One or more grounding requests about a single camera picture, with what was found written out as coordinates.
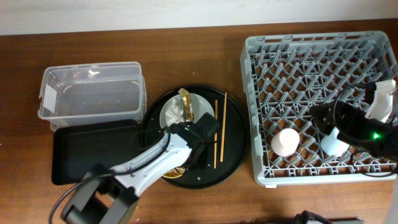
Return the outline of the light blue plastic cup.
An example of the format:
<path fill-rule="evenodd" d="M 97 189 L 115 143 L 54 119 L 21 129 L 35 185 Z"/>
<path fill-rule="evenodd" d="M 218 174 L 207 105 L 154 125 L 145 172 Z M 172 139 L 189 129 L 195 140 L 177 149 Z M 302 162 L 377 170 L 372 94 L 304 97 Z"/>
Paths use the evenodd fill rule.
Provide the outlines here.
<path fill-rule="evenodd" d="M 349 144 L 337 139 L 338 134 L 339 130 L 334 127 L 331 133 L 321 140 L 322 150 L 329 156 L 340 157 L 349 148 Z"/>

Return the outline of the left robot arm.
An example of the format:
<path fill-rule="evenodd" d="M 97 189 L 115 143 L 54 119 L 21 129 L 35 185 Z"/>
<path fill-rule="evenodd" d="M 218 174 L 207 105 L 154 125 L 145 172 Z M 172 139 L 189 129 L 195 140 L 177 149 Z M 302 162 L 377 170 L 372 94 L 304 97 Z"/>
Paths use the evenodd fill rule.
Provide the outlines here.
<path fill-rule="evenodd" d="M 70 188 L 60 217 L 65 223 L 129 223 L 141 194 L 173 168 L 196 163 L 214 141 L 219 121 L 205 113 L 197 122 L 163 128 L 160 139 L 139 156 L 106 169 L 92 167 Z"/>

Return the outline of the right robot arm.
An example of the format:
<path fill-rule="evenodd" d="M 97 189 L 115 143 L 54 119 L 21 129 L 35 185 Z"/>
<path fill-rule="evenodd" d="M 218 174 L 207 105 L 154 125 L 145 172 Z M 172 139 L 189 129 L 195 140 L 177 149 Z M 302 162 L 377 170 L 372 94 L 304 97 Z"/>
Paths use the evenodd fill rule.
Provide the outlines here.
<path fill-rule="evenodd" d="M 336 128 L 337 140 L 358 152 L 397 163 L 397 126 L 392 123 L 341 101 L 313 106 L 310 115 L 323 134 L 333 136 Z"/>

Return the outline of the pink plastic cup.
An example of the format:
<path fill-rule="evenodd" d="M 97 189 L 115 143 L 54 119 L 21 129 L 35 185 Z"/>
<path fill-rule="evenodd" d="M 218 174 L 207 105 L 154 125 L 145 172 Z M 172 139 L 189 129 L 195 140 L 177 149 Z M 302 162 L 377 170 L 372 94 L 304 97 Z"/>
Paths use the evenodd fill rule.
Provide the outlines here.
<path fill-rule="evenodd" d="M 278 156 L 289 157 L 297 150 L 299 142 L 299 133 L 294 129 L 286 128 L 272 138 L 271 149 Z"/>

